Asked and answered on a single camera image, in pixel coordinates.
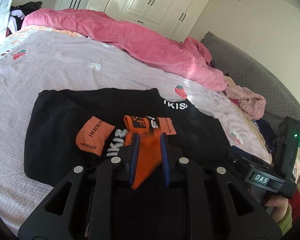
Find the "right hand red nails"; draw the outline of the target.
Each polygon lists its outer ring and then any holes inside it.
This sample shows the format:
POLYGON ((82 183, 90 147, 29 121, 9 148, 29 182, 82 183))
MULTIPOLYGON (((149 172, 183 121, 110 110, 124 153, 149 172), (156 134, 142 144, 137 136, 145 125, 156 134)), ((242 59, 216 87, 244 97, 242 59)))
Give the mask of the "right hand red nails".
POLYGON ((261 203, 266 207, 274 208, 270 216, 276 223, 292 218, 289 201, 282 195, 263 197, 261 203))

